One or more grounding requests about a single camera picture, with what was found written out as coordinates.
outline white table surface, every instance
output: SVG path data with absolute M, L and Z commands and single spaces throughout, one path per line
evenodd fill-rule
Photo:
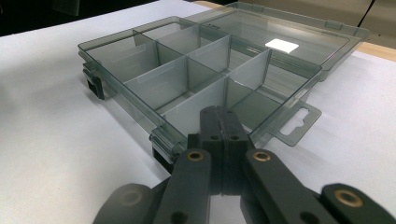
M 179 0 L 0 37 L 0 223 L 91 223 L 113 190 L 168 173 L 149 135 L 87 88 L 79 43 L 207 10 Z M 354 52 L 307 101 L 322 116 L 274 151 L 309 188 L 356 187 L 396 216 L 396 63 Z M 237 197 L 214 197 L 211 223 L 243 223 Z

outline plastic organizer box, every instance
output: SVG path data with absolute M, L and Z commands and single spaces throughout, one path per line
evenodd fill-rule
M 233 6 L 195 15 L 193 21 L 171 17 L 78 45 L 90 89 L 101 99 L 113 97 L 150 133 L 157 159 L 173 164 L 187 147 L 187 135 L 199 132 L 200 111 L 211 105 L 231 109 L 259 146 L 273 136 L 294 146 L 320 116 L 304 101 L 323 79 L 320 65 L 330 60 L 324 54 L 340 50 L 335 42 L 321 42 L 330 38 L 317 28 L 293 28 L 301 34 L 293 38 L 304 40 L 299 43 L 302 52 L 319 50 L 324 56 L 269 49 L 253 38 L 254 25 L 245 29 L 254 20 L 242 16 L 260 19 L 262 14 Z M 224 19 L 224 10 L 232 20 Z M 267 30 L 258 30 L 262 35 L 257 38 L 264 38 Z M 343 37 L 334 39 L 346 44 Z M 301 108 L 308 111 L 304 125 L 289 135 L 281 133 Z

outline gray plastic part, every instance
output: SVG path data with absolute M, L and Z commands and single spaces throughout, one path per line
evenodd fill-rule
M 292 135 L 277 133 L 302 105 L 311 108 L 304 101 L 319 65 L 210 26 L 172 17 L 78 47 L 106 96 L 151 134 L 169 164 L 208 106 L 232 110 L 253 143 L 274 135 L 293 145 L 318 118 L 312 112 Z
M 279 124 L 278 128 L 276 128 L 273 132 L 270 132 L 273 134 L 277 139 L 282 141 L 288 146 L 294 147 L 297 145 L 297 143 L 304 137 L 306 132 L 314 125 L 314 123 L 317 121 L 317 119 L 321 115 L 321 111 L 314 108 L 312 105 L 308 105 L 304 102 L 300 102 L 299 106 L 296 106 L 292 111 L 290 111 L 290 116 L 285 117 L 287 120 L 286 123 L 293 117 L 293 115 L 300 110 L 301 108 L 305 108 L 308 110 L 308 114 L 304 118 L 304 125 L 301 127 L 296 127 L 289 135 L 283 134 L 280 129 L 282 126 L 285 124 Z

